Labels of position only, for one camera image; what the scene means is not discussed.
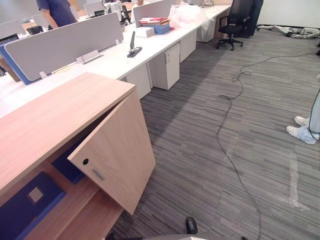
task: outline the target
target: blue partition edge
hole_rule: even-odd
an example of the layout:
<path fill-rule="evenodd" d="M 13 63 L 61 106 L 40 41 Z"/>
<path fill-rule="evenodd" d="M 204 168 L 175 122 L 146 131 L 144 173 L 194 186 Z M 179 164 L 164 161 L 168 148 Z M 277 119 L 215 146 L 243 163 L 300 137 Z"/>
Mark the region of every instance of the blue partition edge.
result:
<path fill-rule="evenodd" d="M 6 63 L 12 68 L 12 70 L 15 72 L 15 74 L 20 78 L 20 80 L 25 84 L 31 84 L 35 81 L 30 81 L 25 74 L 21 71 L 21 69 L 18 67 L 18 65 L 15 63 L 15 61 L 11 58 L 11 56 L 7 53 L 5 49 L 6 44 L 0 45 L 0 54 L 5 59 Z"/>
<path fill-rule="evenodd" d="M 43 210 L 43 212 L 39 214 L 39 216 L 33 222 L 30 223 L 30 225 L 19 236 L 16 237 L 15 240 L 23 240 L 31 232 L 31 230 L 34 229 L 38 223 L 40 223 L 40 221 L 44 219 L 45 216 L 65 197 L 65 195 L 65 192 L 61 192 L 59 196 L 57 196 L 56 199 L 52 201 L 50 205 Z"/>

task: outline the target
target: desk partition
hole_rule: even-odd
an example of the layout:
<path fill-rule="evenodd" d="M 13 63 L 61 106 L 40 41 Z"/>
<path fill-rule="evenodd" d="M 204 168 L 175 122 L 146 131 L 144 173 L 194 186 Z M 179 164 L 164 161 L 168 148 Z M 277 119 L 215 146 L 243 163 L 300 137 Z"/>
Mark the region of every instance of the desk partition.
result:
<path fill-rule="evenodd" d="M 72 6 L 72 7 L 70 7 L 70 9 L 71 9 L 71 12 L 72 12 L 74 18 L 75 18 L 75 19 L 79 19 L 79 14 L 78 14 L 78 12 L 77 12 L 76 7 Z"/>
<path fill-rule="evenodd" d="M 95 15 L 95 11 L 101 11 L 101 10 L 105 9 L 100 0 L 97 2 L 86 3 L 83 6 L 84 6 L 86 14 L 89 17 L 92 15 Z"/>
<path fill-rule="evenodd" d="M 35 24 L 37 24 L 41 27 L 47 28 L 49 26 L 49 22 L 47 21 L 47 19 L 45 18 L 45 16 L 42 13 L 37 14 L 37 15 L 33 15 L 32 18 L 33 18 Z"/>
<path fill-rule="evenodd" d="M 7 43 L 0 47 L 0 53 L 29 84 L 40 78 L 40 72 L 48 75 L 84 54 L 102 51 L 123 39 L 114 12 Z"/>
<path fill-rule="evenodd" d="M 135 26 L 137 28 L 141 26 L 139 22 L 141 18 L 168 17 L 171 6 L 175 4 L 176 0 L 162 0 L 133 8 Z"/>
<path fill-rule="evenodd" d="M 0 39 L 4 39 L 13 34 L 26 34 L 26 31 L 18 20 L 0 24 Z"/>

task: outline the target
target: striped carpet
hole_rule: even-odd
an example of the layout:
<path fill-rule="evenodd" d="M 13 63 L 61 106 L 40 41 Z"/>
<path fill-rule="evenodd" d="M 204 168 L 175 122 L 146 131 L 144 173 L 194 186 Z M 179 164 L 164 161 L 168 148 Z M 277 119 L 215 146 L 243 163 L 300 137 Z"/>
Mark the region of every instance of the striped carpet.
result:
<path fill-rule="evenodd" d="M 180 80 L 141 100 L 156 166 L 135 214 L 124 212 L 113 227 L 117 239 L 185 233 L 186 216 L 200 231 L 257 239 L 257 212 L 217 143 L 229 106 L 218 96 L 239 92 L 231 78 L 242 66 L 315 53 L 319 40 L 266 30 L 240 40 L 244 46 L 234 52 L 198 42 L 180 65 Z M 309 115 L 320 59 L 276 58 L 245 70 L 252 75 L 241 77 L 243 93 L 232 102 L 220 141 L 261 210 L 261 239 L 319 240 L 320 144 L 291 137 L 286 126 Z"/>

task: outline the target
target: chair armrest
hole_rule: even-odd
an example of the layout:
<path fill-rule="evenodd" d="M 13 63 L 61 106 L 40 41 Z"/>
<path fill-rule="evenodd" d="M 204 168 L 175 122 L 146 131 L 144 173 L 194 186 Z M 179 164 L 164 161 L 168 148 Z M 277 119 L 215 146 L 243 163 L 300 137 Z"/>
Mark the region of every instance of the chair armrest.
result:
<path fill-rule="evenodd" d="M 223 17 L 220 17 L 219 19 L 219 28 L 222 28 L 222 19 L 225 19 L 227 18 L 228 16 L 223 16 Z"/>
<path fill-rule="evenodd" d="M 247 16 L 245 19 L 243 19 L 243 23 L 246 24 L 249 19 L 250 19 L 250 17 Z"/>

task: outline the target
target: white box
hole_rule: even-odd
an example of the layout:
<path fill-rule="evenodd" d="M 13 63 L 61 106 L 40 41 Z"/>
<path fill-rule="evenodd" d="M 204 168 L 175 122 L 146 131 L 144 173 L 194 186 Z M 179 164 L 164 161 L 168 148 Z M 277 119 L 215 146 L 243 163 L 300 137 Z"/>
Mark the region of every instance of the white box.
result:
<path fill-rule="evenodd" d="M 135 36 L 148 38 L 155 35 L 155 29 L 153 27 L 141 26 L 135 29 Z"/>

